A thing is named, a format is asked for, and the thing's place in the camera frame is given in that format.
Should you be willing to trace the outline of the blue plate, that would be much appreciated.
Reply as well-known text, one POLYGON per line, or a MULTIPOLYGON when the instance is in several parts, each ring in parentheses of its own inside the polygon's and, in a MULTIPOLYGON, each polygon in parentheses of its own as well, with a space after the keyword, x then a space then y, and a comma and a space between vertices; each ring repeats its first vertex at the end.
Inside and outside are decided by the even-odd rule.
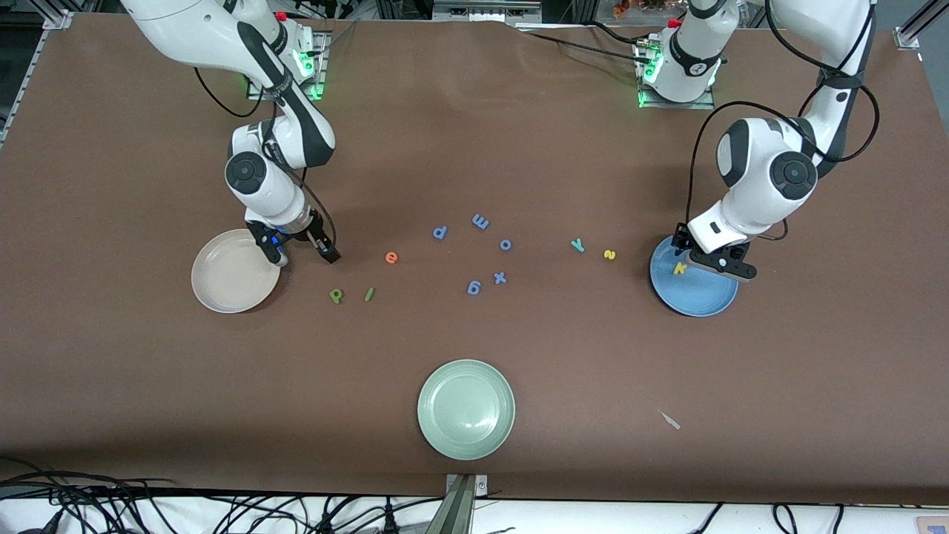
POLYGON ((665 237, 649 262, 649 279, 655 294, 669 308, 686 317, 712 317, 730 306, 739 282, 688 265, 682 276, 674 276, 675 264, 686 263, 685 253, 676 257, 672 238, 665 237))

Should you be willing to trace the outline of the beige brown plate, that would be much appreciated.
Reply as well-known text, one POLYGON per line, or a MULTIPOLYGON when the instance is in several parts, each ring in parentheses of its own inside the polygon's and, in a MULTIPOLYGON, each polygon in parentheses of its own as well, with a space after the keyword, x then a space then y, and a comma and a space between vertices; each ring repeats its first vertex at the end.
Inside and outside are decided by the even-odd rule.
POLYGON ((218 234, 196 256, 192 290, 211 311, 246 312, 267 300, 281 270, 265 258, 250 230, 234 229, 218 234))

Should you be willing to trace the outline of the brown table cover sheet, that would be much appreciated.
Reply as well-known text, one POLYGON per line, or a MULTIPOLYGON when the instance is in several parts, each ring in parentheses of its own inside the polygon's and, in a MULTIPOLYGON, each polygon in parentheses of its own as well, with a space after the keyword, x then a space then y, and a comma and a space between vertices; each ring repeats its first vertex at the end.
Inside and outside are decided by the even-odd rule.
POLYGON ((499 23, 359 22, 329 68, 337 149, 308 182, 341 260, 291 243, 264 304, 217 314, 190 271, 242 226, 240 120, 128 16, 50 34, 0 149, 0 454, 197 489, 433 495, 468 471, 504 498, 949 504, 949 139, 889 33, 875 141, 704 319, 649 281, 703 113, 638 108, 619 60, 499 23), (516 403, 471 462, 417 422, 463 359, 516 403))

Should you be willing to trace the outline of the pale green plate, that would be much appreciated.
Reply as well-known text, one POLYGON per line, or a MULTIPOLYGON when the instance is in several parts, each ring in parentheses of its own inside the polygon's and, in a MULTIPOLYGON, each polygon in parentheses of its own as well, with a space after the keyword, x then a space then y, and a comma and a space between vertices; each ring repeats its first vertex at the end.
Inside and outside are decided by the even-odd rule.
POLYGON ((495 367, 480 360, 445 363, 423 384, 417 422, 436 452, 471 462, 496 452, 516 417, 513 389, 495 367))

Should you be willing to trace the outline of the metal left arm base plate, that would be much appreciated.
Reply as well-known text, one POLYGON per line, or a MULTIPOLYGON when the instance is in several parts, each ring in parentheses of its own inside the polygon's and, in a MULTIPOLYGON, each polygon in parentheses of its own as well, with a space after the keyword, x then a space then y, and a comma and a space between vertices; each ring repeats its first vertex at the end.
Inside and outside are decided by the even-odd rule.
POLYGON ((669 44, 674 32, 673 28, 665 28, 632 45, 634 57, 643 60, 636 67, 638 105, 709 111, 714 108, 712 84, 721 66, 721 57, 692 60, 688 56, 682 65, 669 44))

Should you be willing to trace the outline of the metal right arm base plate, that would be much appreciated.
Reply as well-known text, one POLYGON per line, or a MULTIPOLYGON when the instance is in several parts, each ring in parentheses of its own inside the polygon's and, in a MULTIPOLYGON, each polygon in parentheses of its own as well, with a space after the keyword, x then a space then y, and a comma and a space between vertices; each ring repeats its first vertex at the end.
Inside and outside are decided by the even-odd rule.
POLYGON ((302 27, 296 33, 294 54, 291 55, 295 61, 294 75, 309 101, 317 102, 323 97, 331 41, 331 33, 314 31, 310 27, 302 27))

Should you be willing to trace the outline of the silver metal frame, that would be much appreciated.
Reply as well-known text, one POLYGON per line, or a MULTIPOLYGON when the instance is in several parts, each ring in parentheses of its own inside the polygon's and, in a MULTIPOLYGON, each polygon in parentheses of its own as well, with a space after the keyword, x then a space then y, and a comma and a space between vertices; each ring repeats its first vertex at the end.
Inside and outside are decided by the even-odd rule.
POLYGON ((541 24, 542 4, 538 0, 434 0, 431 20, 437 22, 495 21, 541 24))

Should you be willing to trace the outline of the silver metal table bracket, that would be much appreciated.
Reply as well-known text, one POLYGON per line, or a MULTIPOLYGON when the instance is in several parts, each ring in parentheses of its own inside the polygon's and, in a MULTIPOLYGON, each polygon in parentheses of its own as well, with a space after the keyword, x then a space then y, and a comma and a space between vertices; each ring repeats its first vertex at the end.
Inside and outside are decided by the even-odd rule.
POLYGON ((445 498, 425 534, 470 534, 475 501, 487 496, 487 475, 448 474, 445 498))

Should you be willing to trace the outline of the aluminium table side rail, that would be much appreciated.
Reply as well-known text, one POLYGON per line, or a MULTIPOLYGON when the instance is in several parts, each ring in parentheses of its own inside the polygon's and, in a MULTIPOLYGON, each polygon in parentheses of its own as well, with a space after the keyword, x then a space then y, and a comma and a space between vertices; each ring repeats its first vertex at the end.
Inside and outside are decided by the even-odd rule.
POLYGON ((47 31, 38 27, 0 26, 0 148, 26 94, 47 31))

